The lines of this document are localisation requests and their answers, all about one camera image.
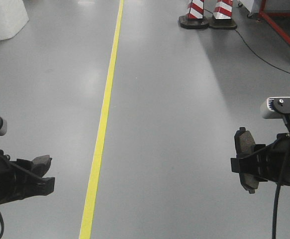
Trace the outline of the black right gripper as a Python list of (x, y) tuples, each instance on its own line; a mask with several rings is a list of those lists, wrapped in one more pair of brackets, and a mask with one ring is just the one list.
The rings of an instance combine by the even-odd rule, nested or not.
[(231, 158), (234, 173), (256, 174), (256, 182), (275, 182), (290, 186), (290, 134), (279, 133), (269, 144), (235, 146), (236, 157)]

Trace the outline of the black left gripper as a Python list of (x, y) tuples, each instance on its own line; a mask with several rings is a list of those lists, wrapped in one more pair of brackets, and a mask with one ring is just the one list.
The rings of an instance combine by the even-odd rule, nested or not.
[(55, 177), (35, 174), (35, 159), (11, 161), (0, 150), (0, 205), (54, 192)]

